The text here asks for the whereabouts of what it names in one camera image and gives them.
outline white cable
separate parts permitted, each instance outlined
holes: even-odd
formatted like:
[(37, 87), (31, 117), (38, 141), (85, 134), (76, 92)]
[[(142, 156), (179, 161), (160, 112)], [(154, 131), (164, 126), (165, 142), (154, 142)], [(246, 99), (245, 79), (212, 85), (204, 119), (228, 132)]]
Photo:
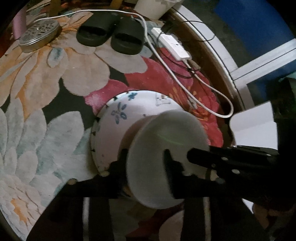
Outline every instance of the white cable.
[[(184, 64), (186, 64), (186, 66), (189, 68), (189, 69), (192, 69), (192, 67), (187, 63), (187, 61), (183, 61)], [(204, 82), (200, 77), (198, 77), (198, 75), (194, 72), (194, 70), (191, 71), (194, 76), (201, 82), (203, 83), (205, 86), (209, 87), (211, 90), (215, 91), (216, 93), (218, 93), (219, 95), (223, 96), (227, 102), (229, 103), (230, 105), (230, 112), (228, 115), (220, 115), (220, 114), (217, 114), (215, 112), (213, 112), (212, 110), (208, 109), (206, 106), (204, 106), (203, 104), (201, 104), (198, 100), (195, 99), (196, 102), (199, 103), (199, 105), (201, 107), (203, 107), (204, 109), (206, 109), (208, 112), (212, 113), (213, 115), (217, 116), (217, 117), (221, 117), (221, 118), (229, 118), (233, 115), (233, 104), (231, 103), (230, 99), (228, 99), (224, 94), (222, 94), (220, 91), (216, 90), (215, 88), (213, 88), (212, 86), (208, 85), (206, 82)]]
[(137, 13), (133, 13), (133, 12), (125, 12), (125, 11), (120, 11), (120, 10), (108, 10), (108, 9), (83, 9), (83, 10), (78, 10), (75, 12), (71, 12), (71, 13), (67, 13), (67, 14), (63, 14), (63, 15), (59, 15), (59, 16), (54, 16), (54, 17), (48, 17), (48, 18), (40, 18), (34, 21), (34, 23), (41, 21), (41, 20), (46, 20), (46, 19), (55, 19), (55, 18), (61, 18), (61, 17), (66, 17), (69, 15), (73, 15), (77, 12), (122, 12), (122, 13), (126, 13), (126, 14), (132, 14), (132, 15), (136, 15), (138, 16), (142, 22), (143, 22), (143, 27), (144, 27), (144, 35), (145, 38), (152, 50), (152, 52), (155, 54), (155, 56), (158, 58), (158, 60), (162, 63), (162, 65), (167, 69), (167, 71), (170, 73), (170, 75), (173, 77), (173, 79), (178, 83), (178, 85), (196, 102), (198, 103), (202, 108), (204, 108), (205, 110), (207, 110), (209, 113), (217, 116), (217, 117), (221, 117), (221, 118), (229, 118), (232, 116), (233, 114), (233, 105), (231, 103), (231, 101), (221, 92), (219, 92), (218, 90), (214, 89), (213, 87), (207, 85), (205, 82), (203, 82), (196, 74), (195, 76), (202, 82), (204, 83), (206, 86), (208, 86), (209, 88), (211, 88), (212, 90), (216, 91), (218, 94), (222, 95), (224, 98), (226, 98), (226, 100), (230, 103), (230, 113), (228, 115), (220, 115), (217, 114), (216, 112), (213, 112), (212, 110), (210, 110), (209, 108), (207, 108), (204, 104), (202, 104), (200, 101), (198, 101), (187, 89), (185, 86), (182, 85), (182, 83), (177, 79), (177, 77), (175, 76), (175, 74), (171, 71), (171, 69), (169, 68), (169, 66), (167, 66), (167, 64), (164, 62), (164, 60), (161, 58), (161, 56), (157, 53), (157, 51), (155, 50), (155, 48), (153, 47), (152, 43), (150, 42), (149, 38), (148, 38), (148, 30), (147, 30), (147, 24), (145, 19)]

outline blue cloth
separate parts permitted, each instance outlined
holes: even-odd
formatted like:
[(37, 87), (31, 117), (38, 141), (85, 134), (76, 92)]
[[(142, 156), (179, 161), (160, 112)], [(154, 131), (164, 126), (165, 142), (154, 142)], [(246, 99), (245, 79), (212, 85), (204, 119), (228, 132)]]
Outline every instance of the blue cloth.
[(280, 14), (265, 0), (220, 0), (214, 11), (254, 58), (294, 38)]

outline pink object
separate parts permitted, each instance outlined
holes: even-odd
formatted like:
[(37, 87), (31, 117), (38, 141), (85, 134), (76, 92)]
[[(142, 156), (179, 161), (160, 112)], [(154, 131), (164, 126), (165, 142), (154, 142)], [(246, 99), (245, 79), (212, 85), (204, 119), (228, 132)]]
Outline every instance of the pink object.
[(12, 32), (14, 39), (18, 39), (27, 30), (26, 24), (26, 10), (27, 6), (24, 6), (12, 20)]
[(87, 105), (92, 107), (93, 113), (97, 115), (102, 107), (114, 96), (131, 90), (135, 89), (128, 87), (118, 80), (110, 79), (105, 87), (91, 92), (88, 96), (84, 97), (84, 100)]

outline metal tin lid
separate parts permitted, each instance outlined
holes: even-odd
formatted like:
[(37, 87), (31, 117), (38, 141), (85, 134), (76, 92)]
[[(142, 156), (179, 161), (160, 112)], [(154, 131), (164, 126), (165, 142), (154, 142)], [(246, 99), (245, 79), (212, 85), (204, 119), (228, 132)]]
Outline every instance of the metal tin lid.
[(20, 37), (19, 45), (24, 47), (35, 44), (56, 31), (58, 27), (59, 22), (54, 19), (41, 20), (27, 29), (27, 31)]

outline black slide sandal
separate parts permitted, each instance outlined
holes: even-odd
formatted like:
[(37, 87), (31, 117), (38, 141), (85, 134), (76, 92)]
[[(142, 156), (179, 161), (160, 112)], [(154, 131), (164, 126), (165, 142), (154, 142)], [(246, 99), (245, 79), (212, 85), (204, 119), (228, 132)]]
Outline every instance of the black slide sandal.
[(100, 46), (110, 38), (119, 20), (116, 13), (95, 12), (79, 27), (77, 41), (85, 46)]
[(144, 45), (144, 28), (138, 20), (123, 17), (112, 35), (111, 47), (123, 54), (135, 55)]

